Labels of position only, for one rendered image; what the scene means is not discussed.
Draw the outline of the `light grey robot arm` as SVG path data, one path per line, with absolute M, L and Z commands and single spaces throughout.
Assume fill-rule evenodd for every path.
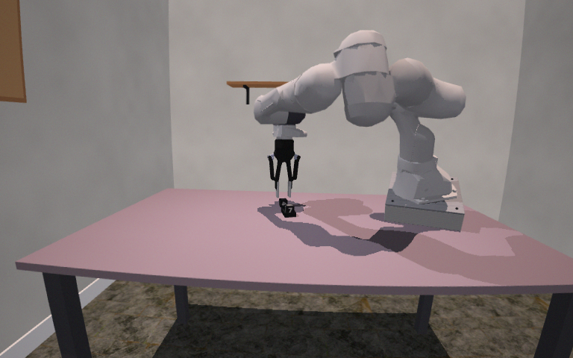
M 371 127 L 389 115 L 396 123 L 400 153 L 395 195 L 416 204 L 457 198 L 450 176 L 433 155 L 433 132 L 416 117 L 457 117 L 466 105 L 463 88 L 434 79 L 418 60 L 404 58 L 389 67 L 386 49 L 383 35 L 376 31 L 350 34 L 334 51 L 332 63 L 313 66 L 259 96 L 254 117 L 261 125 L 273 124 L 277 139 L 307 137 L 296 124 L 306 113 L 327 109 L 342 92 L 345 116 L 353 125 Z

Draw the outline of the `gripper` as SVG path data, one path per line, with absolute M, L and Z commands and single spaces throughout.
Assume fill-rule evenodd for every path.
M 290 148 L 290 149 L 282 149 L 282 148 Z M 281 165 L 282 163 L 286 163 L 287 167 L 287 174 L 288 174 L 288 197 L 291 198 L 291 189 L 292 189 L 292 182 L 297 179 L 298 175 L 298 161 L 300 160 L 301 156 L 295 154 L 294 152 L 294 140 L 293 139 L 276 139 L 275 140 L 275 151 L 273 154 L 267 156 L 269 159 L 269 168 L 270 168 L 270 178 L 275 181 L 275 188 L 276 188 L 276 197 L 279 198 L 279 177 L 281 172 Z M 273 160 L 274 157 L 278 160 L 276 174 L 274 176 L 274 165 Z M 293 168 L 293 176 L 291 170 L 291 162 L 290 160 L 294 157 L 294 168 Z

